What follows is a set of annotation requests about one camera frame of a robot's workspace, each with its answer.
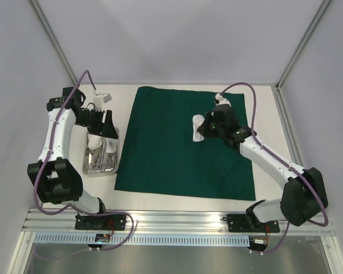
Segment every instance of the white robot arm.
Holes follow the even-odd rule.
[[[307,170],[284,159],[268,147],[251,128],[241,127],[230,102],[221,94],[215,96],[215,102],[215,108],[209,111],[205,118],[202,115],[193,117],[193,140],[199,142],[205,137],[222,139],[227,147],[261,167],[283,189],[281,199],[262,200],[249,207],[247,215],[250,219],[254,219],[257,223],[287,220],[300,226],[319,213],[320,205],[302,182],[301,176],[317,193],[324,207],[328,206],[324,182],[319,170],[315,168]]]
[[[27,168],[33,185],[49,151],[51,133],[54,130],[53,122],[71,90],[72,87],[64,88],[61,97],[51,98],[47,104],[49,127],[46,142],[38,161],[29,164]],[[117,139],[118,134],[112,122],[112,112],[82,108],[84,100],[85,95],[80,90],[76,90],[61,113],[53,136],[51,155],[41,174],[37,194],[43,203],[71,204],[81,212],[98,214],[103,213],[105,209],[102,201],[83,189],[81,176],[68,161],[71,132],[74,125],[79,125],[87,127],[90,134],[105,138]]]

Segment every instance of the green towel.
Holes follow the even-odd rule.
[[[192,117],[214,108],[215,93],[141,87],[133,104],[115,189],[255,200],[251,161],[220,139],[193,142]],[[225,94],[241,126],[243,94]]]

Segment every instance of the purple cable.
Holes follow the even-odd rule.
[[[255,127],[255,115],[256,115],[256,92],[255,89],[253,88],[253,86],[251,86],[249,83],[245,83],[245,82],[239,82],[239,83],[235,83],[232,84],[228,87],[226,87],[222,92],[221,95],[223,95],[227,90],[229,90],[231,87],[235,87],[235,86],[239,86],[239,85],[245,85],[248,86],[251,91],[252,91],[252,95],[253,95],[253,110],[252,110],[252,119],[251,119],[251,132],[252,132],[252,137],[254,139],[254,141],[262,148],[264,149],[268,154],[270,154],[272,157],[274,157],[278,162],[280,162],[283,166],[289,168],[291,171],[293,171],[302,181],[303,183],[307,186],[307,188],[310,190],[310,192],[312,193],[313,197],[315,198],[315,200],[318,203],[318,206],[320,207],[320,210],[322,211],[323,215],[324,215],[324,223],[318,223],[316,221],[313,220],[308,220],[308,222],[315,224],[315,225],[319,225],[320,227],[326,227],[329,224],[329,218],[325,209],[325,206],[323,205],[320,197],[318,197],[317,192],[313,189],[313,187],[308,183],[308,181],[306,180],[306,178],[304,178],[302,176],[302,174],[300,174],[294,167],[291,167],[289,165],[289,163],[287,163],[286,161],[284,161],[282,158],[280,158],[278,155],[276,155],[273,151],[271,151],[270,149],[268,149],[267,147],[265,147],[264,145],[261,144],[261,142],[256,138],[255,135],[255,131],[254,131],[254,127]],[[278,245],[276,247],[274,247],[272,250],[270,251],[266,251],[264,252],[265,254],[269,254],[274,252],[275,250],[277,250],[283,243],[283,241],[285,240],[286,234],[288,233],[288,228],[289,228],[289,222],[286,225],[286,229],[285,232],[283,234],[283,237],[281,238],[280,242],[278,243]]]
[[[62,107],[59,109],[57,116],[53,122],[52,125],[52,130],[51,130],[51,137],[50,137],[50,143],[49,143],[49,149],[47,152],[47,156],[45,158],[45,160],[43,161],[41,168],[39,169],[39,172],[37,174],[37,177],[35,178],[35,183],[34,183],[34,189],[33,189],[33,200],[34,200],[34,204],[37,207],[37,209],[46,215],[56,215],[61,213],[62,211],[64,211],[66,208],[68,208],[70,206],[70,204],[64,206],[63,208],[61,208],[60,210],[57,211],[46,211],[42,208],[42,206],[39,204],[38,202],[38,197],[37,197],[37,189],[38,189],[38,184],[39,184],[39,180],[41,179],[42,173],[45,170],[46,164],[48,163],[48,160],[51,156],[52,153],[52,148],[53,148],[53,141],[54,141],[54,136],[55,136],[55,131],[56,131],[56,126],[58,124],[58,120],[61,116],[62,111],[64,110],[64,108],[67,106],[67,104],[69,103],[69,101],[72,99],[72,97],[75,94],[75,90],[80,86],[80,83],[82,81],[82,79],[85,77],[85,75],[88,74],[89,76],[89,80],[92,84],[92,87],[94,88],[94,90],[96,90],[96,87],[91,79],[90,76],[90,72],[88,70],[84,71],[84,73],[81,75],[81,77],[79,78],[79,80],[76,82],[76,85],[74,86],[74,88],[72,89],[72,91],[70,92],[70,94],[68,95],[67,99],[65,100],[65,102],[62,104]]]
[[[89,216],[96,216],[96,217],[102,217],[102,216],[111,216],[111,215],[118,215],[118,214],[123,214],[123,215],[126,215],[128,216],[131,221],[132,221],[132,227],[131,227],[131,230],[130,232],[128,233],[128,235],[124,238],[123,241],[121,241],[120,243],[116,244],[116,245],[113,245],[111,247],[107,247],[107,248],[102,248],[100,249],[100,251],[109,251],[109,250],[113,250],[115,248],[118,248],[120,247],[122,244],[124,244],[133,234],[133,230],[134,230],[134,220],[131,216],[131,214],[127,213],[127,212],[122,212],[122,211],[116,211],[116,212],[107,212],[107,213],[99,213],[99,214],[93,214],[93,213],[89,213],[89,212],[85,212],[85,211],[81,211],[79,210],[78,208],[76,208],[75,206],[72,206],[72,208],[74,210],[76,210],[77,212],[79,213],[82,213],[82,214],[86,214],[86,215],[89,215]]]
[[[90,216],[102,217],[102,216],[111,216],[111,215],[123,214],[123,215],[128,216],[128,217],[131,219],[131,221],[132,221],[132,227],[131,227],[131,230],[130,230],[130,232],[128,233],[128,235],[124,238],[124,240],[121,241],[120,243],[117,243],[117,244],[115,244],[115,245],[112,245],[111,247],[101,248],[101,249],[99,249],[99,251],[109,251],[109,250],[113,250],[113,249],[115,249],[115,248],[120,247],[120,246],[123,245],[126,241],[128,241],[128,239],[132,236],[132,234],[133,234],[133,232],[134,232],[134,220],[133,220],[133,217],[132,217],[132,215],[130,215],[130,214],[127,213],[127,212],[117,211],[117,212],[107,212],[107,213],[93,214],[93,213],[81,211],[81,210],[79,210],[78,208],[76,208],[75,206],[72,206],[72,208],[73,208],[74,210],[76,210],[77,212],[79,212],[79,213],[83,213],[83,214],[90,215]],[[73,252],[73,253],[63,255],[63,256],[48,258],[48,257],[43,257],[43,256],[39,255],[39,254],[37,253],[37,250],[38,250],[38,247],[34,249],[34,256],[36,256],[37,258],[39,258],[39,259],[41,259],[41,260],[46,260],[46,261],[60,260],[60,259],[64,259],[64,258],[73,256],[73,255],[77,255],[77,254],[81,254],[81,253],[83,253],[83,252],[89,251],[89,249],[86,248],[86,249],[81,249],[81,250],[78,250],[78,251],[75,251],[75,252]],[[33,273],[33,262],[31,262],[31,273]]]

